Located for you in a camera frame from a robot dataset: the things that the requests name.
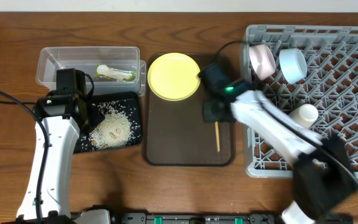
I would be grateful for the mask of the wooden chopstick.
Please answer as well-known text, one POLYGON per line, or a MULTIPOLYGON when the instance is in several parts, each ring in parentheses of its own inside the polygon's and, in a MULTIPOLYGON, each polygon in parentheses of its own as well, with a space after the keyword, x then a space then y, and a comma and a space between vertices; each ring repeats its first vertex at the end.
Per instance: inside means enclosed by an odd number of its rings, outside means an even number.
POLYGON ((215 128, 217 152, 220 152, 219 123, 217 121, 214 123, 214 128, 215 128))

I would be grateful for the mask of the food wrapper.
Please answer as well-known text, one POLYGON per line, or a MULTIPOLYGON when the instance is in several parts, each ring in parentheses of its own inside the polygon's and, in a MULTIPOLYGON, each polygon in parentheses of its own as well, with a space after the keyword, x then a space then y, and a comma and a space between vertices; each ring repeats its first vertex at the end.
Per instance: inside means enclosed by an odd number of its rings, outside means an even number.
POLYGON ((135 71, 121 70, 107 65, 98 65, 95 76, 115 82, 129 82, 135 77, 135 71))

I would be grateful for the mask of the yellow plate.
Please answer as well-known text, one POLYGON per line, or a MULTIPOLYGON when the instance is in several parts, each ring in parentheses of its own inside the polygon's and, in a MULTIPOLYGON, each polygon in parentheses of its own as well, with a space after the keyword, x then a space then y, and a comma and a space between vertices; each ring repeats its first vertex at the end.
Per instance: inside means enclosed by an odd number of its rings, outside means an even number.
POLYGON ((199 85, 200 67, 186 54, 168 53, 157 57, 149 67, 149 88, 159 98, 181 101, 194 94, 199 85))

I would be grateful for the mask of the pink bowl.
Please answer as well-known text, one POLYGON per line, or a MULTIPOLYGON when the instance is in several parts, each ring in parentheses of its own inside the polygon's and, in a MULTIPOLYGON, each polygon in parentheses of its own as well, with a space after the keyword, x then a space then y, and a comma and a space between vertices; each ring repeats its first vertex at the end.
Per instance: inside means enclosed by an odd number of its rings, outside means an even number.
POLYGON ((275 73, 275 59, 265 44, 249 47, 249 57, 252 68, 260 80, 265 80, 275 73))

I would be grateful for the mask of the pale green cup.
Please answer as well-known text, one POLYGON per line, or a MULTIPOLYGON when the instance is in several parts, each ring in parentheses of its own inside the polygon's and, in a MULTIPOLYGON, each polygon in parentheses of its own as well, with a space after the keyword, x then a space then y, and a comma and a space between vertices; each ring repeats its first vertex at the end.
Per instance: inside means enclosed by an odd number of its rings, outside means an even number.
POLYGON ((293 110, 289 117, 300 126, 309 129, 318 119, 318 109, 311 104, 304 104, 293 110))

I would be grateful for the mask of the light blue bowl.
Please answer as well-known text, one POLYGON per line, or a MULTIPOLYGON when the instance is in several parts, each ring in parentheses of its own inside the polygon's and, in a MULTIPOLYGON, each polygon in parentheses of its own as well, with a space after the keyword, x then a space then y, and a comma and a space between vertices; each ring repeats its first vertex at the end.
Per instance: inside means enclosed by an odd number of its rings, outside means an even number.
POLYGON ((307 65, 301 50, 281 50, 279 62, 282 74, 289 84, 294 84, 306 77, 307 65))

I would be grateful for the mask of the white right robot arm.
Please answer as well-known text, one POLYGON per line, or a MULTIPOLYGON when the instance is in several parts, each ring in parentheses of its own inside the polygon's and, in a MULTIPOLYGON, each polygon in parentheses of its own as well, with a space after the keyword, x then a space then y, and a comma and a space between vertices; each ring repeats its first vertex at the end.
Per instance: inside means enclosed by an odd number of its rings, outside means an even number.
POLYGON ((240 78, 232 81, 216 63, 198 78, 211 98, 203 103, 206 122, 238 121, 263 137, 293 169, 293 201, 283 223, 318 223, 358 192, 344 141, 302 127, 259 90, 240 78))

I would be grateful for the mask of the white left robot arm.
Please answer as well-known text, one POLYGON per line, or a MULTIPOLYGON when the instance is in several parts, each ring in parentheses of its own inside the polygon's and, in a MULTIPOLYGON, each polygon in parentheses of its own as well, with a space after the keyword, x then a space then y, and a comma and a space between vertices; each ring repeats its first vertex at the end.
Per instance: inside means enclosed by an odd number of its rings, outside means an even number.
POLYGON ((104 115, 86 89, 91 77, 74 68, 57 71, 56 90, 39 98, 30 111, 36 125, 36 147, 29 184, 15 223, 71 223, 70 176, 74 148, 104 115))

